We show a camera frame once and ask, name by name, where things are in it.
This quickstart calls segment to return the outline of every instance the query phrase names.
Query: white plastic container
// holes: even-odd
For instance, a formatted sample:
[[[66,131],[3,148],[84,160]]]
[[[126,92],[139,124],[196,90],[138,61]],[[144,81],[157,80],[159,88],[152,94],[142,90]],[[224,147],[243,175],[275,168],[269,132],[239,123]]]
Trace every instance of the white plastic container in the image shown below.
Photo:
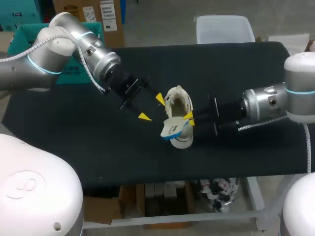
[[[244,16],[199,16],[197,43],[255,42],[251,25]]]

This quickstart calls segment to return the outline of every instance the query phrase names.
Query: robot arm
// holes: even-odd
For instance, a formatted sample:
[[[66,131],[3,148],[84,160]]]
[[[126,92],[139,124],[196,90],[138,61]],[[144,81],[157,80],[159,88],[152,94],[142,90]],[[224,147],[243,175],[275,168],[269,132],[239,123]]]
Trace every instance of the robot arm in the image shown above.
[[[196,124],[213,122],[222,129],[260,124],[288,116],[294,122],[315,122],[315,53],[290,56],[284,64],[285,82],[246,90],[236,101],[221,104],[209,96],[205,109],[193,111]]]
[[[122,99],[121,108],[126,106],[139,114],[131,103],[141,89],[148,89],[154,97],[158,94],[149,86],[148,78],[137,79],[126,72],[120,57],[67,12],[55,16],[34,45],[23,55],[0,55],[0,71],[4,74],[0,90],[49,89],[73,55],[103,94],[112,90]]]

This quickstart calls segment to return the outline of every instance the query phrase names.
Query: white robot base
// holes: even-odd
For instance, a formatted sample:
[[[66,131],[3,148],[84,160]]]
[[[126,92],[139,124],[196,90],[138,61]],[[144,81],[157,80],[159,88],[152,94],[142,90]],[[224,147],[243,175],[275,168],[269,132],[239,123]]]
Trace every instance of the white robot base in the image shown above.
[[[62,159],[0,134],[0,235],[83,235],[82,187]]]

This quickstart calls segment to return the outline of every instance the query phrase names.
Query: white cable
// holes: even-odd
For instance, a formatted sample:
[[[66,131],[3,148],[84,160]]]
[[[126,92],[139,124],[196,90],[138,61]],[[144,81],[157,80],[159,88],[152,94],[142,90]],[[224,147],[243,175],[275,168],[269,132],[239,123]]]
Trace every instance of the white cable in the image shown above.
[[[250,128],[253,128],[253,127],[257,127],[257,126],[261,126],[261,125],[265,125],[265,124],[270,124],[272,122],[279,121],[279,120],[284,119],[284,118],[286,118],[286,116],[275,118],[275,119],[268,120],[268,121],[264,121],[262,123],[245,125],[243,127],[238,128],[238,131],[243,131],[243,130],[250,129]]]
[[[312,153],[311,153],[311,137],[307,124],[303,124],[306,136],[306,146],[307,146],[307,173],[312,172]]]
[[[265,125],[265,124],[269,124],[275,121],[279,121],[285,117],[280,117],[280,118],[276,118],[276,119],[272,119],[269,121],[265,121],[262,123],[258,123],[258,124],[250,124],[250,125],[245,125],[243,127],[238,128],[238,131],[243,131],[246,129],[250,129],[253,127],[257,127],[257,126],[261,126],[261,125]],[[312,152],[311,152],[311,137],[310,137],[310,132],[309,132],[309,128],[307,126],[307,124],[303,124],[304,130],[305,130],[305,136],[306,136],[306,147],[307,147],[307,173],[310,174],[312,172]]]
[[[12,56],[12,57],[10,57],[10,58],[0,59],[0,63],[1,63],[1,62],[9,62],[9,61],[13,61],[13,60],[16,60],[16,59],[25,57],[26,55],[28,55],[29,53],[33,52],[33,51],[36,50],[37,48],[43,46],[44,44],[46,44],[46,43],[48,43],[48,42],[50,42],[50,41],[52,41],[52,40],[54,40],[54,39],[56,39],[56,38],[66,38],[66,39],[71,40],[71,41],[76,45],[76,47],[77,47],[77,49],[78,49],[78,51],[79,51],[79,55],[80,55],[80,59],[81,59],[82,65],[83,65],[83,67],[84,67],[86,73],[88,74],[90,80],[92,81],[92,83],[95,85],[95,87],[98,88],[98,90],[99,90],[100,92],[102,92],[102,93],[103,93],[103,92],[106,92],[106,90],[103,89],[103,88],[95,81],[93,75],[90,73],[90,70],[89,70],[89,68],[88,68],[88,66],[87,66],[87,64],[86,64],[86,62],[85,62],[84,57],[83,57],[82,50],[81,50],[80,46],[78,45],[76,39],[75,39],[71,34],[69,34],[67,31],[64,30],[64,32],[66,33],[66,36],[65,36],[65,35],[53,35],[53,36],[50,36],[50,37],[48,37],[47,39],[45,39],[44,41],[39,42],[39,43],[33,45],[32,47],[30,47],[29,49],[25,50],[25,51],[22,52],[22,53],[19,53],[19,54],[15,55],[15,56]]]

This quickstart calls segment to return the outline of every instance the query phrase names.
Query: plastic storage bin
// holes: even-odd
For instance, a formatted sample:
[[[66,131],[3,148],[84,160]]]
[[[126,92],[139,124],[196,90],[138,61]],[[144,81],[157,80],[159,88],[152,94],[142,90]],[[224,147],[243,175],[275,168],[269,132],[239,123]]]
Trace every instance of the plastic storage bin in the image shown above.
[[[97,35],[105,45],[103,26],[100,22],[82,24]],[[13,40],[10,43],[8,54],[13,56],[30,48],[40,30],[44,27],[48,27],[48,25],[49,24],[20,25],[15,31]],[[85,84],[90,82],[91,80],[85,69],[74,58],[70,58],[57,80],[57,84]]]
[[[200,16],[197,18],[197,43],[255,42],[251,25],[244,16]]]

